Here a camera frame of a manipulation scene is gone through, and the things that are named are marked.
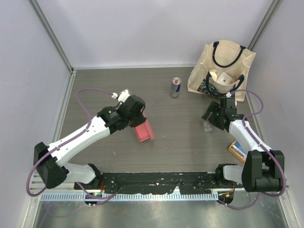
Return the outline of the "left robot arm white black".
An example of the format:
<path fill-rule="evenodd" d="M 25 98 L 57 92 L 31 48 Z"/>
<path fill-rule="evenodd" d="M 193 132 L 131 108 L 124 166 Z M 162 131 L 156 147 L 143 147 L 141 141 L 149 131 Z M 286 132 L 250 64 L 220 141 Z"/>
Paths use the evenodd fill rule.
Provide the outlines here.
<path fill-rule="evenodd" d="M 127 126 L 137 127 L 146 121 L 145 102 L 136 95 L 121 95 L 118 105 L 103 108 L 87 125 L 65 138 L 34 148 L 34 166 L 46 188 L 53 189 L 64 182 L 80 183 L 86 189 L 97 189 L 101 172 L 93 165 L 77 165 L 69 160 L 94 142 Z"/>

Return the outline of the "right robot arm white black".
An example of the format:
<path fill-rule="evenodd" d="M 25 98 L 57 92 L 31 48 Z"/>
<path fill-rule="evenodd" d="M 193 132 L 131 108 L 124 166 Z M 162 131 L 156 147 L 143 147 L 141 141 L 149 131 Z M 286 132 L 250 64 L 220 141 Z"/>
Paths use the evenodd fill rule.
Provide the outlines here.
<path fill-rule="evenodd" d="M 219 173 L 214 176 L 217 186 L 224 188 L 233 181 L 241 184 L 247 192 L 281 194 L 285 191 L 283 153 L 273 150 L 258 137 L 247 117 L 238 113 L 233 97 L 221 97 L 219 102 L 212 101 L 202 119 L 234 136 L 246 155 L 243 166 L 219 165 Z"/>

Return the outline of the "pink paper box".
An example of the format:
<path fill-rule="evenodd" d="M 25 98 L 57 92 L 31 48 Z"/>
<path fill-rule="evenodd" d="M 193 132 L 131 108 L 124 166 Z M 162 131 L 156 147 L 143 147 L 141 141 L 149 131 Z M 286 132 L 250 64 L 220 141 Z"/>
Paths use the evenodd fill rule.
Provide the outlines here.
<path fill-rule="evenodd" d="M 146 117 L 146 120 L 144 123 L 135 127 L 135 133 L 137 135 L 139 142 L 143 142 L 148 139 L 153 141 L 155 139 L 154 131 L 152 129 L 150 122 L 148 121 L 148 118 L 147 118 L 145 112 L 143 112 L 143 116 Z"/>

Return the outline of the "clear plastic wrapper scrap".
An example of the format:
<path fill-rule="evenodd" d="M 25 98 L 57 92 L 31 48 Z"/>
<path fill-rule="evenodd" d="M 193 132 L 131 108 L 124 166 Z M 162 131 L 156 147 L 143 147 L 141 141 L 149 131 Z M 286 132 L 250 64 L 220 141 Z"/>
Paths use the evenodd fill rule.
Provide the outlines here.
<path fill-rule="evenodd" d="M 204 125 L 204 131 L 211 132 L 213 130 L 212 127 L 211 127 L 211 125 L 209 124 L 209 122 L 204 121 L 203 125 Z"/>

